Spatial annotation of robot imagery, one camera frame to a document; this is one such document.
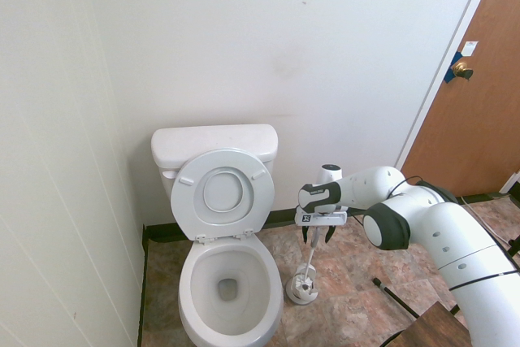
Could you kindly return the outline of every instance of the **toilet brush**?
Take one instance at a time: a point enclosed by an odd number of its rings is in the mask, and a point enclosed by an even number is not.
[[[285,285],[285,292],[289,299],[298,305],[307,305],[316,299],[318,290],[314,286],[316,269],[310,264],[312,255],[318,246],[319,227],[316,227],[310,243],[309,260],[298,266],[294,276]]]

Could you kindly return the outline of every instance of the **door frame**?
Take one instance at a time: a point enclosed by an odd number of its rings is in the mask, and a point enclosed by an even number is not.
[[[444,57],[440,60],[439,67],[437,68],[437,72],[430,83],[430,88],[427,91],[426,97],[422,101],[421,108],[415,117],[415,121],[410,129],[408,136],[406,138],[405,144],[399,154],[399,158],[396,161],[395,167],[400,170],[403,168],[406,158],[408,157],[408,153],[412,149],[412,145],[417,138],[419,130],[421,129],[424,119],[426,118],[428,111],[430,110],[431,104],[433,103],[437,92],[442,85],[444,75],[448,70],[453,56],[457,52],[459,45],[461,44],[462,38],[464,38],[464,34],[466,34],[466,30],[470,26],[470,22],[473,19],[473,15],[477,11],[477,7],[479,6],[481,0],[469,0],[466,4],[466,9],[462,14],[461,19],[459,20],[458,26],[455,29],[455,32],[452,35],[452,39],[444,52]]]

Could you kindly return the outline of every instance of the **black baseboard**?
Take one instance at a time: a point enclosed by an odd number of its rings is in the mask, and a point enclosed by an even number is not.
[[[516,182],[511,190],[509,191],[511,197],[513,197],[517,202],[520,202],[520,183]]]
[[[269,213],[266,223],[263,225],[262,229],[290,225],[294,223],[295,213],[296,209],[274,210]],[[188,240],[177,223],[150,225],[146,228],[146,233],[143,232],[143,237],[145,234],[147,239],[157,243],[170,243],[172,241]]]
[[[148,235],[146,227],[143,225],[143,249],[145,250],[145,270],[143,272],[143,286],[141,289],[141,308],[139,309],[139,333],[137,335],[137,347],[141,347],[143,342],[143,322],[145,317],[145,293],[146,293],[146,269],[148,268]]]
[[[516,185],[513,188],[515,189],[515,187],[518,193],[518,197],[520,197],[520,184],[516,183]],[[467,203],[485,202],[495,199],[497,195],[501,194],[490,193],[469,195],[464,197],[464,200]],[[457,201],[460,205],[464,204],[460,197],[457,198]],[[349,208],[350,215],[362,215],[363,211],[364,210]],[[285,225],[290,225],[294,223],[295,213],[296,209],[273,210],[271,213],[269,213],[266,223],[263,225],[262,229],[277,228],[283,227]],[[157,243],[170,243],[173,241],[188,240],[188,238],[182,232],[177,223],[162,223],[159,225],[150,225],[146,227],[145,232],[143,232],[143,237],[145,235],[147,239],[150,239],[151,241],[155,241]]]

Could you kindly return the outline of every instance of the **toilet seat hinge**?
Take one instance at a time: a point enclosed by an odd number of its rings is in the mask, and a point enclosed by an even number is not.
[[[245,230],[244,230],[244,233],[241,233],[240,235],[235,235],[235,238],[236,238],[236,239],[245,240],[245,239],[247,239],[249,236],[251,236],[252,234],[253,234],[253,229],[245,229]]]
[[[195,240],[197,240],[201,244],[208,244],[208,243],[211,243],[212,241],[215,241],[216,239],[214,237],[213,238],[206,237],[206,235],[197,235],[197,236],[195,236]]]

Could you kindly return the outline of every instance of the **door knob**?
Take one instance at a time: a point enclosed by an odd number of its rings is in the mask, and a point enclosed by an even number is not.
[[[473,76],[473,70],[468,68],[468,64],[459,63],[453,66],[453,74],[456,77],[463,77],[464,79],[469,80]]]

